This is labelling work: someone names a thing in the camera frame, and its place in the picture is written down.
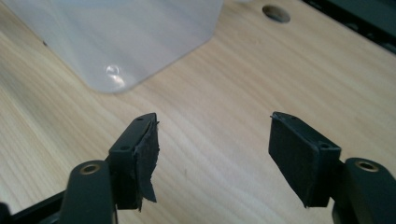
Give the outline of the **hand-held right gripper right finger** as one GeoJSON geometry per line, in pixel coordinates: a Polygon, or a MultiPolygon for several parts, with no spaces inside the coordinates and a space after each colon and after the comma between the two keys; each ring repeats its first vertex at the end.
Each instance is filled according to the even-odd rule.
{"type": "Polygon", "coordinates": [[[293,115],[271,119],[269,155],[305,207],[326,207],[341,148],[293,115]]]}

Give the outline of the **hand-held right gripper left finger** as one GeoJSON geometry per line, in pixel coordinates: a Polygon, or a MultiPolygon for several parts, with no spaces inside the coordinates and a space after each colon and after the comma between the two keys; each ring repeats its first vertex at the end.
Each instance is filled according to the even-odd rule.
{"type": "Polygon", "coordinates": [[[110,148],[107,163],[119,210],[141,210],[144,199],[157,202],[151,178],[159,152],[155,113],[134,119],[110,148]]]}

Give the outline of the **translucent white plastic container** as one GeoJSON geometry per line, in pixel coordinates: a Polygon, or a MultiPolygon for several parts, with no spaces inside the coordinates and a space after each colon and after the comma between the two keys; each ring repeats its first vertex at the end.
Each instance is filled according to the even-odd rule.
{"type": "Polygon", "coordinates": [[[224,0],[0,0],[91,89],[128,90],[214,34],[224,0]]]}

